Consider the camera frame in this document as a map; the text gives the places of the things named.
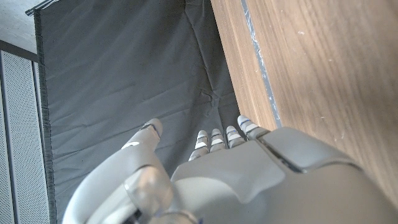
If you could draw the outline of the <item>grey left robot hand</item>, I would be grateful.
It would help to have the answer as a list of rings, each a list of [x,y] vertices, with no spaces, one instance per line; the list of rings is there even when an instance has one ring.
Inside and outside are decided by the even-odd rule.
[[[245,116],[198,133],[172,175],[146,122],[81,182],[64,223],[396,223],[397,209],[352,158],[299,130]]]

